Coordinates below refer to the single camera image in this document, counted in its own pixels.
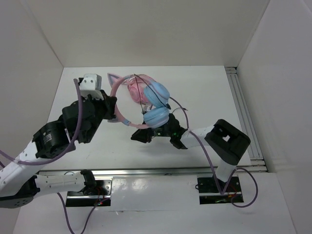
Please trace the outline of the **pink blue cat-ear headphones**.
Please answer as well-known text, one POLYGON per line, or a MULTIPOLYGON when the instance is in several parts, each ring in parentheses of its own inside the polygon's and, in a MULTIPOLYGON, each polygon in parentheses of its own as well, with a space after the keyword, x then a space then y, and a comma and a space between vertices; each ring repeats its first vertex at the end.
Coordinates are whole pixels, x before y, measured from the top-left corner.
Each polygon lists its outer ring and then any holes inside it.
POLYGON ((108 73, 107 77, 112 88, 111 97, 116 96, 119 86, 127 86, 132 100, 142 107, 144 123, 132 123, 121 114, 117 107, 115 107, 114 115, 116 117, 113 119, 114 122, 121 122, 137 129, 147 129, 160 127, 169 121, 170 93, 161 83, 145 74, 132 74, 122 77, 108 73))

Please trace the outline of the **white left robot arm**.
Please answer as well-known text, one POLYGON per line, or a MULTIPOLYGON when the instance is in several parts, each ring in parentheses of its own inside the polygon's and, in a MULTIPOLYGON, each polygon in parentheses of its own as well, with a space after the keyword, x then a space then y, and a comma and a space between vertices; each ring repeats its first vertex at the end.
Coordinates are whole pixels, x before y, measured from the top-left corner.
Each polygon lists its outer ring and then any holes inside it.
POLYGON ((15 209, 34 198, 60 192, 92 194, 97 182, 91 170, 55 176, 38 172, 46 165, 76 149, 78 143, 89 143, 104 119, 115 117, 116 97, 103 90, 102 99, 87 95, 62 109, 60 117, 48 122, 33 136, 23 152, 0 171, 0 206, 15 209))

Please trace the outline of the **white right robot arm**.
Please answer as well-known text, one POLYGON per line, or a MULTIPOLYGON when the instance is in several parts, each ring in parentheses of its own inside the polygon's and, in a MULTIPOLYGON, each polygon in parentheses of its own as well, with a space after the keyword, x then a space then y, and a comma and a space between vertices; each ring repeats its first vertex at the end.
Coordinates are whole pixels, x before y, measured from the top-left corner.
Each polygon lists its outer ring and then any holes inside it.
POLYGON ((153 137, 169 137, 170 143, 177 149, 202 145, 211 147, 220 157, 216 177, 213 178, 213 186, 218 191, 224 191, 229 186, 231 173, 251 143, 245 133, 224 119, 206 128, 187 130, 180 126, 173 114, 169 114, 169 121, 162 126, 136 130, 131 140, 149 143, 153 137))

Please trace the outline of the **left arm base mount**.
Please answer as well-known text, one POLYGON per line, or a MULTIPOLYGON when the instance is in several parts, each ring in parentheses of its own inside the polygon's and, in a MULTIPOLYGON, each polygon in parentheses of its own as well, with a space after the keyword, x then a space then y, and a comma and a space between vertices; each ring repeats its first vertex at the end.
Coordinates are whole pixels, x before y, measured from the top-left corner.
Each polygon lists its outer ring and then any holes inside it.
POLYGON ((68 192, 66 195, 66 207, 93 207, 97 204, 98 207, 111 206, 112 193, 112 177, 96 178, 96 187, 90 192, 68 192))

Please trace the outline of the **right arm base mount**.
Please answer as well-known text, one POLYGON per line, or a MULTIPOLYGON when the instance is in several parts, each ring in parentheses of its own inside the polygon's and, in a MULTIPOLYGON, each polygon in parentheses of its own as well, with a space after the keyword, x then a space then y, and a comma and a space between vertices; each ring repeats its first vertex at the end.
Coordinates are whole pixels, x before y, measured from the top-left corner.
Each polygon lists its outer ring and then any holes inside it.
POLYGON ((224 204, 243 203, 243 195, 240 186, 240 181, 237 176, 233 176, 230 180, 226 192, 221 195, 217 189, 217 185, 213 177, 198 177, 195 188, 199 192, 199 204, 224 204))

